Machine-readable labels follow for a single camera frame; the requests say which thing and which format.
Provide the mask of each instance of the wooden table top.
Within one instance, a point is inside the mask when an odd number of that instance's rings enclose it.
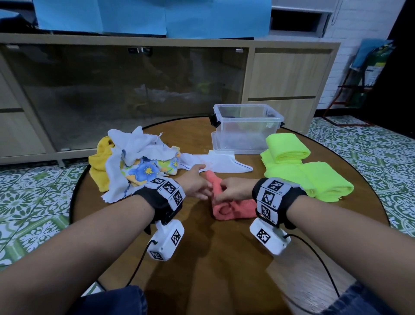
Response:
[[[212,149],[211,132],[214,130],[208,118],[188,118],[161,123],[145,132],[157,135],[163,132],[164,143],[180,147],[181,152],[207,154]],[[290,131],[282,128],[278,132]],[[327,162],[354,185],[353,193],[337,205],[388,224],[377,195],[350,164],[319,143],[300,134],[297,136],[311,151],[304,162]],[[236,159],[252,166],[253,172],[218,176],[264,176],[265,167],[259,155],[237,155]],[[107,206],[89,174],[81,180],[73,198],[73,222]],[[175,219],[182,222],[185,233],[173,257],[167,262],[158,262],[146,255],[132,281],[144,289],[149,315],[305,314],[286,303],[281,292],[314,312],[335,301],[335,292],[323,266],[296,239],[292,239],[280,256],[273,257],[250,234],[253,219],[218,221],[212,216],[211,203],[195,198],[184,200]],[[304,236],[298,229],[293,233]],[[142,233],[101,275],[99,281],[104,288],[125,286],[150,238]],[[354,279],[312,245],[322,255],[339,291],[344,292]]]

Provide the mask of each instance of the orange towel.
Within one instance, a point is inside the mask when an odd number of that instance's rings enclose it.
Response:
[[[206,171],[206,179],[212,183],[212,200],[215,195],[223,192],[220,183],[222,179],[215,175],[212,171]],[[218,220],[233,220],[240,218],[255,218],[256,201],[253,199],[243,201],[223,202],[221,204],[212,205],[213,215]]]

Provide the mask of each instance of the clear plastic storage box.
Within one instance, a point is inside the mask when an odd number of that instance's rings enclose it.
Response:
[[[284,117],[266,104],[216,104],[213,150],[218,153],[260,154],[265,138],[280,128]]]

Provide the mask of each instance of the forearm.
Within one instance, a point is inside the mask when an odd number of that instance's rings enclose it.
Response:
[[[298,197],[288,219],[400,314],[415,308],[415,241],[356,212]]]
[[[153,217],[132,196],[70,225],[0,274],[2,313],[65,313]]]

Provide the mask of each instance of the glass cabinet door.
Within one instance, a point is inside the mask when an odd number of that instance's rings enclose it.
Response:
[[[95,148],[110,129],[132,132],[240,103],[248,49],[1,46],[57,150]]]

